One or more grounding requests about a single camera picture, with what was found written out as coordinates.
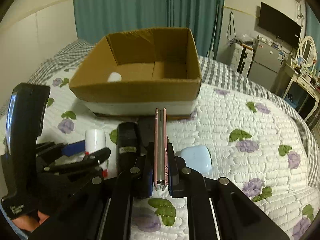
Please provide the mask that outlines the person's left hand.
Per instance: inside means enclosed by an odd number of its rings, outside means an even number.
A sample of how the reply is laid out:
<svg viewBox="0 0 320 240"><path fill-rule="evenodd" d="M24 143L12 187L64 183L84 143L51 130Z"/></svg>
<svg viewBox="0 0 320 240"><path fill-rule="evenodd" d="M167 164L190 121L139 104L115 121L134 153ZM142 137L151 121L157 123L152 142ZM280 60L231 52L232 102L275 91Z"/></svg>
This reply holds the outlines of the person's left hand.
<svg viewBox="0 0 320 240"><path fill-rule="evenodd" d="M22 230L33 232L37 229L42 223L44 223L49 216L47 214L37 212L37 218L31 217L29 215L21 215L12 220L12 222Z"/></svg>

